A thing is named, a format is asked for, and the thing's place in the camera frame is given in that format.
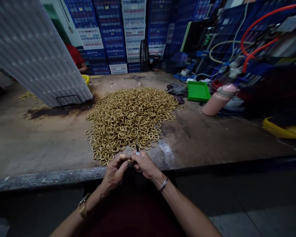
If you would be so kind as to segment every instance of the dark red clothing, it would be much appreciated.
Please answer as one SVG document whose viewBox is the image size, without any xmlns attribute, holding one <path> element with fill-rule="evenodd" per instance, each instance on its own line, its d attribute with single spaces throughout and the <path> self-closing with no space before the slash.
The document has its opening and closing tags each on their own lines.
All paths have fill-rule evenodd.
<svg viewBox="0 0 296 237">
<path fill-rule="evenodd" d="M 165 205 L 143 195 L 118 196 L 100 204 L 81 236 L 186 236 Z"/>
<path fill-rule="evenodd" d="M 79 51 L 72 45 L 65 43 L 65 46 L 67 47 L 73 61 L 75 62 L 78 69 L 82 68 L 81 64 L 85 63 L 83 58 L 81 57 Z"/>
</svg>

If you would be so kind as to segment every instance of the white cable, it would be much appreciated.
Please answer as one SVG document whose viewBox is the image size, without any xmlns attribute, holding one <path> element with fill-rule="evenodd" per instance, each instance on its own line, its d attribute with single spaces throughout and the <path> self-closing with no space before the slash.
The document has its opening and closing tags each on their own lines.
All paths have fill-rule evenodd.
<svg viewBox="0 0 296 237">
<path fill-rule="evenodd" d="M 241 22 L 241 24 L 240 24 L 240 26 L 239 26 L 239 28 L 238 28 L 236 34 L 234 35 L 234 40 L 233 40 L 233 54 L 231 55 L 229 61 L 230 61 L 230 60 L 233 58 L 233 56 L 234 56 L 234 44 L 235 44 L 235 40 L 236 40 L 236 38 L 237 38 L 237 35 L 238 35 L 238 32 L 239 32 L 241 26 L 243 25 L 243 23 L 244 23 L 244 21 L 245 21 L 245 19 L 246 19 L 246 17 L 247 17 L 247 10 L 248 10 L 249 2 L 250 2 L 250 1 L 248 0 L 248 1 L 247 1 L 247 4 L 246 4 L 246 9 L 244 10 L 243 20 L 242 20 L 242 22 Z"/>
<path fill-rule="evenodd" d="M 249 124 L 252 124 L 252 125 L 254 125 L 254 126 L 256 126 L 256 127 L 264 128 L 264 129 L 270 130 L 270 131 L 272 132 L 272 130 L 269 129 L 268 127 L 260 126 L 260 125 L 257 125 L 257 124 L 254 124 L 254 123 L 251 123 L 251 122 L 248 122 L 248 121 L 245 121 L 245 120 L 242 120 L 242 119 L 236 118 L 236 117 L 232 116 L 231 114 L 222 113 L 222 112 L 221 112 L 221 114 L 229 115 L 229 116 L 231 116 L 232 118 L 234 118 L 234 119 L 236 119 L 236 120 L 240 120 L 240 121 L 242 121 L 242 122 L 249 123 Z M 295 148 L 294 146 L 289 145 L 289 144 L 287 144 L 287 143 L 285 143 L 285 142 L 280 141 L 280 138 L 279 138 L 278 136 L 275 136 L 275 137 L 276 137 L 276 140 L 277 140 L 279 143 L 281 143 L 281 144 L 283 144 L 283 145 L 286 145 L 286 146 L 289 146 L 289 147 L 293 148 L 293 149 L 296 151 L 296 148 Z"/>
<path fill-rule="evenodd" d="M 217 46 L 221 45 L 221 44 L 225 44 L 225 43 L 232 43 L 232 42 L 235 42 L 235 43 L 240 43 L 241 41 L 233 41 L 233 40 L 229 40 L 229 41 L 223 41 L 223 42 L 220 42 L 218 44 L 216 44 L 214 47 L 211 48 L 210 50 L 210 53 L 209 53 L 209 57 L 212 61 L 216 62 L 216 63 L 224 63 L 223 61 L 218 61 L 216 59 L 213 58 L 213 56 L 211 55 L 212 51 L 214 48 L 216 48 Z M 243 42 L 245 44 L 254 44 L 254 42 Z"/>
<path fill-rule="evenodd" d="M 214 75 L 207 75 L 207 74 L 205 74 L 205 73 L 200 73 L 200 74 L 197 74 L 195 77 L 197 77 L 197 76 L 199 76 L 199 75 L 205 75 L 205 76 L 208 76 L 208 77 L 213 77 L 213 76 L 216 76 L 216 75 L 218 75 L 219 74 L 219 71 L 218 71 L 218 73 L 216 73 L 216 74 L 214 74 Z"/>
</svg>

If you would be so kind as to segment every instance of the hand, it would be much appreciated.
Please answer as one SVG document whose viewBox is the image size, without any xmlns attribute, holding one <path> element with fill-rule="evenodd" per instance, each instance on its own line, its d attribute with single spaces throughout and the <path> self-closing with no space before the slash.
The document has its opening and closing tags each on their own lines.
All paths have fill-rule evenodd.
<svg viewBox="0 0 296 237">
<path fill-rule="evenodd" d="M 160 182 L 162 184 L 165 180 L 165 176 L 154 164 L 147 152 L 140 151 L 141 156 L 137 156 L 135 153 L 134 151 L 133 155 L 131 155 L 131 160 L 137 162 L 137 164 L 134 165 L 135 170 L 141 172 L 144 177 L 151 180 L 156 186 L 159 186 Z"/>
<path fill-rule="evenodd" d="M 120 154 L 114 157 L 106 166 L 101 188 L 104 196 L 107 196 L 113 189 L 115 189 L 123 178 L 123 174 L 129 165 L 130 156 Z"/>
</svg>

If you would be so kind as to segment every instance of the green tray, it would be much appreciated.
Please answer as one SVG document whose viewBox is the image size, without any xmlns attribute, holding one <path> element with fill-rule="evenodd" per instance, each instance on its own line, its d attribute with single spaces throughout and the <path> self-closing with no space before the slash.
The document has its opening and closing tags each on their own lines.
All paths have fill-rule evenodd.
<svg viewBox="0 0 296 237">
<path fill-rule="evenodd" d="M 188 81 L 187 99 L 199 102 L 207 102 L 210 99 L 210 92 L 206 82 Z"/>
</svg>

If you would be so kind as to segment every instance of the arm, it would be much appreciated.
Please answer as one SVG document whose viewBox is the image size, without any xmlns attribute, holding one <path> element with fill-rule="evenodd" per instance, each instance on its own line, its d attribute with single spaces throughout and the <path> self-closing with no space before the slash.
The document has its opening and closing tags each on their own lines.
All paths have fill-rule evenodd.
<svg viewBox="0 0 296 237">
<path fill-rule="evenodd" d="M 156 167 L 145 151 L 140 153 L 141 156 L 131 156 L 131 159 L 137 162 L 134 168 L 138 172 L 142 172 L 159 189 L 166 180 L 166 176 Z M 167 181 L 162 190 L 162 196 L 171 207 L 187 236 L 221 236 L 210 219 L 185 197 L 170 180 Z"/>
<path fill-rule="evenodd" d="M 129 164 L 128 159 L 130 159 L 129 156 L 123 155 L 121 157 L 118 155 L 108 163 L 102 183 L 85 203 L 87 216 L 93 212 L 101 200 L 118 186 Z M 50 237 L 77 236 L 82 230 L 84 223 L 85 219 L 79 214 L 79 208 L 77 208 L 54 230 Z"/>
<path fill-rule="evenodd" d="M 87 67 L 86 63 L 81 63 L 81 67 L 82 68 L 79 69 L 79 72 L 81 74 L 86 74 L 88 72 L 88 67 Z"/>
<path fill-rule="evenodd" d="M 87 74 L 88 72 L 88 67 L 86 65 L 85 60 L 83 59 L 83 57 L 81 56 L 80 52 L 76 49 L 76 54 L 77 54 L 77 61 L 80 64 L 81 68 L 79 69 L 79 72 L 81 74 Z"/>
</svg>

